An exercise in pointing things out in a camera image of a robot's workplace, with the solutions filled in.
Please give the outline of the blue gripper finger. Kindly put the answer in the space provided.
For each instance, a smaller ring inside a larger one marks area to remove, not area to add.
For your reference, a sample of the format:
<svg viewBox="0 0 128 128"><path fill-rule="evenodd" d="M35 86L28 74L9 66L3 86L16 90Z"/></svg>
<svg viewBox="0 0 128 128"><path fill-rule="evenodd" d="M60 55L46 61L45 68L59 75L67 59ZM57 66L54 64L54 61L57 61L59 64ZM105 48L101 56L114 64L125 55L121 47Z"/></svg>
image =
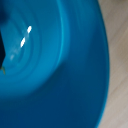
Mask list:
<svg viewBox="0 0 128 128"><path fill-rule="evenodd" d="M2 40L2 35L0 32L0 70L3 71L3 73L5 74L5 68L2 66L4 59L5 59L5 48L4 48L4 44L3 44L3 40Z"/></svg>

